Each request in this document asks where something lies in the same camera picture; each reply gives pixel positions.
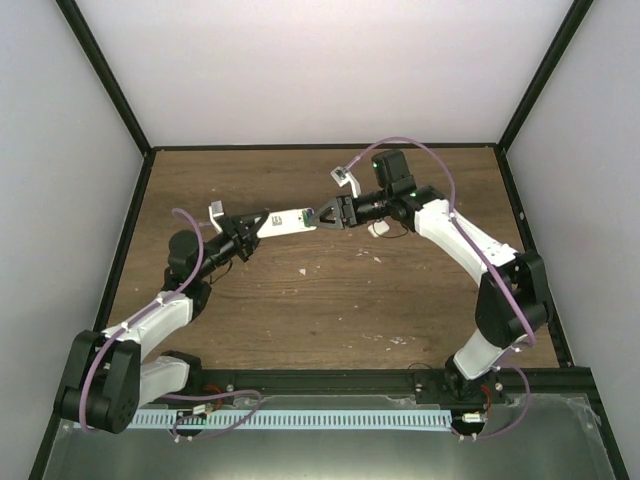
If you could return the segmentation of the white battery compartment cover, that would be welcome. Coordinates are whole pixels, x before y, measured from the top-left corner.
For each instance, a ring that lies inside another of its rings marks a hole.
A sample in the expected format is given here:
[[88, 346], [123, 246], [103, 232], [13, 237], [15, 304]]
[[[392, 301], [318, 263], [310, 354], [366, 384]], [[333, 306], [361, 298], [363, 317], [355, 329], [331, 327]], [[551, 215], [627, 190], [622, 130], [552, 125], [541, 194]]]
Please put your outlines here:
[[372, 222], [367, 230], [374, 238], [381, 238], [390, 231], [389, 224], [384, 220]]

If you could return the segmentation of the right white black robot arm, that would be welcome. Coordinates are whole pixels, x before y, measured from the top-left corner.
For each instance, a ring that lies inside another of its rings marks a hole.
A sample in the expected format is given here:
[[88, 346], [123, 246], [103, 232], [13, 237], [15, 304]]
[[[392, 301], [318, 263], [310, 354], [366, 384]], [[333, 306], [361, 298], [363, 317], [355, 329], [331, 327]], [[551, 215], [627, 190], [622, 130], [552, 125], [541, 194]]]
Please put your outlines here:
[[478, 286], [476, 329], [447, 360], [443, 374], [447, 396], [468, 402], [502, 359], [535, 344], [536, 331], [552, 317], [544, 262], [535, 251], [519, 252], [465, 219], [457, 212], [453, 195], [418, 186], [402, 151], [378, 153], [371, 165], [377, 190], [336, 196], [308, 222], [345, 230], [392, 219], [433, 242], [470, 275]]

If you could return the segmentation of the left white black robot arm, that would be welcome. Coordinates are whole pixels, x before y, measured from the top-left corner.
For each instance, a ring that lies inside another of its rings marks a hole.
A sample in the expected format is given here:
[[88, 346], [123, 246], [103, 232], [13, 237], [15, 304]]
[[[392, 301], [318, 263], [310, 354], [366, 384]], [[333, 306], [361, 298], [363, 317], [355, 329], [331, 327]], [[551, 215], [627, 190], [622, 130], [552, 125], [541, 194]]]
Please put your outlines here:
[[136, 411], [160, 399], [196, 402], [204, 392], [199, 358], [168, 351], [148, 363], [146, 357], [167, 337], [187, 326], [206, 308], [211, 274], [234, 259], [246, 261], [260, 243], [268, 211], [220, 215], [215, 236], [204, 240], [201, 227], [176, 208], [189, 228], [168, 242], [164, 284], [148, 305], [100, 332], [84, 330], [73, 340], [54, 411], [85, 432], [122, 432]]

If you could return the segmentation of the white remote control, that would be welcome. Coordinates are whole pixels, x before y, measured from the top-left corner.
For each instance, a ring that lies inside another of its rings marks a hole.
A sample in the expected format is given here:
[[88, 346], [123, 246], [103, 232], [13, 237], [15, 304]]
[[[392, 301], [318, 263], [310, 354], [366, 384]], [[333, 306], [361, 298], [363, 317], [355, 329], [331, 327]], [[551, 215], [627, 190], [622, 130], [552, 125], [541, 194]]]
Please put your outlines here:
[[266, 224], [258, 233], [260, 239], [311, 232], [316, 227], [305, 227], [302, 211], [307, 208], [271, 212]]

